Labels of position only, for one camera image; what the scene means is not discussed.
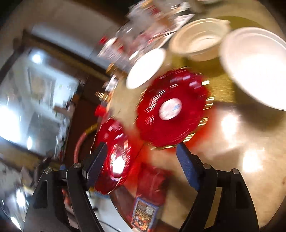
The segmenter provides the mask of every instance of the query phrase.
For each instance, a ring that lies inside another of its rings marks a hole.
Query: white plate
[[[243,27],[229,33],[220,60],[232,80],[257,101],[286,110],[286,42],[274,33]]]
[[[143,55],[131,68],[126,87],[136,89],[151,79],[160,69],[166,58],[166,51],[163,48],[156,48]]]

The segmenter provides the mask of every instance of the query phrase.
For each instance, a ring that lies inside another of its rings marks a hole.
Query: blue gripper pad
[[[192,186],[196,191],[199,191],[200,164],[197,163],[195,155],[193,155],[183,143],[178,144],[176,154],[189,185]]]

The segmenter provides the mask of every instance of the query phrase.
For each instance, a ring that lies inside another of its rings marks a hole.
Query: wall
[[[23,29],[50,40],[84,58],[107,67],[109,64],[92,53],[99,35],[109,26],[119,27],[109,19],[77,3],[66,0],[23,0],[0,30],[0,67],[13,53],[13,39],[21,38]],[[0,157],[18,166],[30,168],[38,158],[18,150],[0,138]]]

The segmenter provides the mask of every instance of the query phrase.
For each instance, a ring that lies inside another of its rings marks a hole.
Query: metal screw
[[[82,166],[81,163],[75,163],[75,164],[74,164],[74,168],[80,168],[81,166]]]
[[[45,173],[46,173],[46,174],[49,174],[49,173],[51,173],[52,171],[53,171],[53,169],[50,168],[50,167],[48,167],[48,168],[46,168]]]
[[[236,168],[233,169],[233,173],[234,174],[239,174],[239,170],[237,170]]]
[[[212,166],[211,166],[210,164],[208,164],[208,163],[204,163],[203,166],[204,166],[205,169],[210,169],[210,168],[212,167]]]

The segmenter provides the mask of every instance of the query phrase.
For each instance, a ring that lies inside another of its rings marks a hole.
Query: ceiling light
[[[26,206],[26,198],[20,189],[18,189],[16,192],[16,201],[17,201],[19,207]]]
[[[36,64],[41,64],[43,62],[43,58],[40,54],[35,54],[32,56],[32,61]]]
[[[123,172],[123,169],[125,167],[125,161],[122,159],[122,157],[117,157],[113,162],[112,162],[112,170],[114,173],[121,174]]]
[[[27,139],[27,149],[28,149],[28,150],[31,150],[32,146],[33,146],[33,140],[32,140],[32,138],[29,136],[28,139]]]

